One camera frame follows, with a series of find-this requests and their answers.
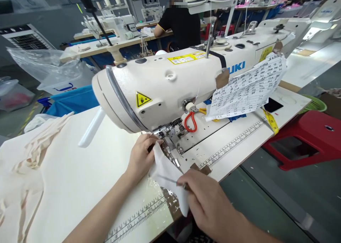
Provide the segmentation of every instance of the red plastic stool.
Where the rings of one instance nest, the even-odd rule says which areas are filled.
[[[207,41],[209,38],[210,26],[211,24],[207,24],[206,30],[200,31],[200,38],[204,39],[205,41]]]
[[[309,157],[290,160],[270,145],[291,136],[302,142],[302,145],[297,147],[300,154],[302,156],[309,155]],[[289,122],[276,136],[263,144],[263,148],[283,163],[279,166],[280,169],[287,171],[341,158],[340,140],[341,120],[311,110]]]
[[[225,33],[225,30],[226,30],[226,25],[222,26],[221,29],[220,29],[220,33],[223,32]],[[230,35],[233,35],[234,34],[234,25],[230,25],[230,27],[228,28],[228,32],[227,32],[227,35],[230,36]]]

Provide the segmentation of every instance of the person's left hand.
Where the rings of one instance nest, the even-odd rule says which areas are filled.
[[[155,135],[140,135],[130,154],[130,160],[126,174],[136,185],[144,177],[154,163],[154,151],[148,152],[148,148],[159,139]]]

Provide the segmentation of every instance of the sticker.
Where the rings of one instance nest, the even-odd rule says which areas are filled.
[[[263,60],[265,60],[266,56],[269,55],[271,52],[272,52],[272,46],[264,49],[262,52],[262,55],[260,56],[259,62],[262,62]]]
[[[151,98],[145,96],[144,94],[141,94],[140,92],[136,91],[136,106],[137,108],[140,108],[142,105],[145,105],[146,103],[152,101]]]
[[[197,51],[188,55],[182,55],[182,56],[176,56],[173,58],[168,58],[169,61],[171,61],[173,64],[183,64],[186,62],[191,62],[200,58],[204,58],[206,56],[205,51]]]

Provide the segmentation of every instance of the blue bin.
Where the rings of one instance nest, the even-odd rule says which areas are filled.
[[[59,117],[70,112],[81,113],[99,106],[91,85],[51,96],[51,99],[54,103],[46,114]]]

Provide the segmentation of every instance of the factory floor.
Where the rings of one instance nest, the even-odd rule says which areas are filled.
[[[301,93],[314,95],[316,86],[324,89],[341,87],[341,63],[315,79]],[[38,98],[48,93],[35,91],[31,105],[6,113],[0,111],[0,136],[9,138],[20,134],[27,118],[34,117],[42,110]],[[341,160],[320,163],[291,171],[282,171],[277,161],[262,148],[247,161],[258,169],[292,200],[304,209],[323,229],[341,242]],[[233,203],[251,222],[284,242],[313,242],[311,236],[300,229],[277,200],[273,200],[246,168],[246,162],[227,176],[221,186]]]

